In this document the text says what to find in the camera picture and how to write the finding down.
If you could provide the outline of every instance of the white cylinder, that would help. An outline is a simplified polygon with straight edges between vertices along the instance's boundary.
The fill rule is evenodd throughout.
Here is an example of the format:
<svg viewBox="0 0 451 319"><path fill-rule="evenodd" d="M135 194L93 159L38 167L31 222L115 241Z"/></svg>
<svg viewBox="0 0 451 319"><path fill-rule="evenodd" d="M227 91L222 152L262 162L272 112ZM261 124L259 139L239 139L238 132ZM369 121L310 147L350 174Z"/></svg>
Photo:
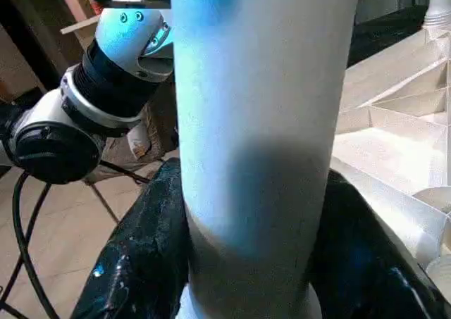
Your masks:
<svg viewBox="0 0 451 319"><path fill-rule="evenodd" d="M357 0L172 0L198 318L298 318Z"/></svg>
<svg viewBox="0 0 451 319"><path fill-rule="evenodd" d="M451 24L451 0L429 0L424 27L443 27Z"/></svg>

